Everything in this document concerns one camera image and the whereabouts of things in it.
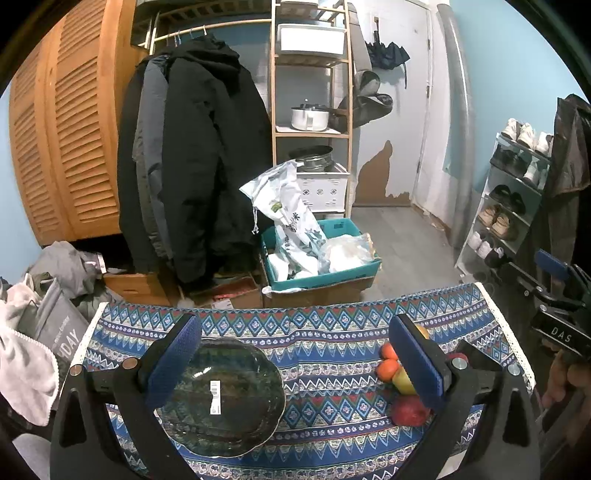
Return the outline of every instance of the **metal pot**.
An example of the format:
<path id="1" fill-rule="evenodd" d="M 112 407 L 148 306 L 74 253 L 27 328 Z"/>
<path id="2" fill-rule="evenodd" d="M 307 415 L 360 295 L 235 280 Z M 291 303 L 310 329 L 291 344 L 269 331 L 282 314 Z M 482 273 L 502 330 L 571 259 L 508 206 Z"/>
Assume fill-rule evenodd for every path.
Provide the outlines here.
<path id="1" fill-rule="evenodd" d="M 328 145 L 315 145 L 292 150 L 289 153 L 290 159 L 303 162 L 304 165 L 298 171 L 309 173 L 326 171 L 333 165 L 332 147 Z"/>
<path id="2" fill-rule="evenodd" d="M 296 130 L 322 132 L 329 125 L 331 109 L 318 103 L 302 103 L 291 108 L 291 126 Z"/>

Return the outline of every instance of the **gray floor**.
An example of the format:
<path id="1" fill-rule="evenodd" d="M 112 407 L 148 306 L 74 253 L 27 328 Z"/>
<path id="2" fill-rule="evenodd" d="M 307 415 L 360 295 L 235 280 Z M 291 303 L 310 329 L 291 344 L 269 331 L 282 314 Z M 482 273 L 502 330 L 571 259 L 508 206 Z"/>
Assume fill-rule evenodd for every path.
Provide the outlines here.
<path id="1" fill-rule="evenodd" d="M 359 207 L 353 209 L 351 219 L 371 235 L 382 258 L 373 286 L 363 292 L 364 300 L 393 299 L 460 283 L 453 250 L 429 217 L 413 208 Z"/>

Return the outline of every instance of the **blue gripper pad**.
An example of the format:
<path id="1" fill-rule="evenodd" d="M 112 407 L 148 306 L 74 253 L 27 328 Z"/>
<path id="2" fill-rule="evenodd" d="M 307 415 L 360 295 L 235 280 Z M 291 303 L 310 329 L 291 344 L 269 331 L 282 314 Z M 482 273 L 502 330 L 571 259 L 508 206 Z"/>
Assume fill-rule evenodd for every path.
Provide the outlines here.
<path id="1" fill-rule="evenodd" d="M 193 315 L 162 353 L 147 379 L 145 402 L 150 410 L 162 407 L 174 391 L 201 342 L 201 329 L 201 321 Z"/>
<path id="2" fill-rule="evenodd" d="M 567 281 L 570 277 L 568 265 L 550 255 L 546 250 L 538 250 L 534 255 L 534 261 L 538 267 L 557 280 Z"/>
<path id="3" fill-rule="evenodd" d="M 435 342 L 425 339 L 404 314 L 390 321 L 389 338 L 423 404 L 441 410 L 452 376 L 445 354 Z"/>

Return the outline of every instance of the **white towel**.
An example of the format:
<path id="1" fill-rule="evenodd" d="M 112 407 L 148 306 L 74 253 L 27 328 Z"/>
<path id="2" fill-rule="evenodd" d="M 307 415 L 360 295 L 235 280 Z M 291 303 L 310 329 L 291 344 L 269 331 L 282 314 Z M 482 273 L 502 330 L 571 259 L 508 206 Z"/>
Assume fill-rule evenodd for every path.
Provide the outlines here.
<path id="1" fill-rule="evenodd" d="M 24 310 L 41 299 L 29 274 L 0 300 L 0 393 L 26 420 L 45 426 L 58 394 L 56 357 L 48 347 L 16 331 Z"/>

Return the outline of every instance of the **blue patterned tablecloth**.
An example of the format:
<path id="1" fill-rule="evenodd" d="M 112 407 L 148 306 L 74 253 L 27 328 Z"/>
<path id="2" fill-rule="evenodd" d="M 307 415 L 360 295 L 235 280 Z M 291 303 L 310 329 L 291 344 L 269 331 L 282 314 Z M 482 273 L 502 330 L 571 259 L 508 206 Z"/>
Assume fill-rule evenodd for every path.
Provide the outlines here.
<path id="1" fill-rule="evenodd" d="M 117 367 L 140 357 L 188 310 L 104 305 L 74 362 L 89 370 Z M 430 290 L 395 300 L 305 309 L 189 310 L 201 317 L 203 336 L 233 336 L 262 349 L 279 368 L 287 403 L 273 437 L 239 458 L 206 458 L 176 443 L 205 479 L 333 480 L 389 478 L 424 433 L 388 418 L 393 387 L 377 379 L 379 349 L 388 323 L 406 313 L 425 326 L 444 352 L 466 339 L 502 365 L 516 360 L 528 388 L 534 376 L 514 335 L 480 284 Z M 130 466 L 145 472 L 123 419 L 108 406 Z M 480 408 L 474 407 L 455 453 L 472 438 Z"/>

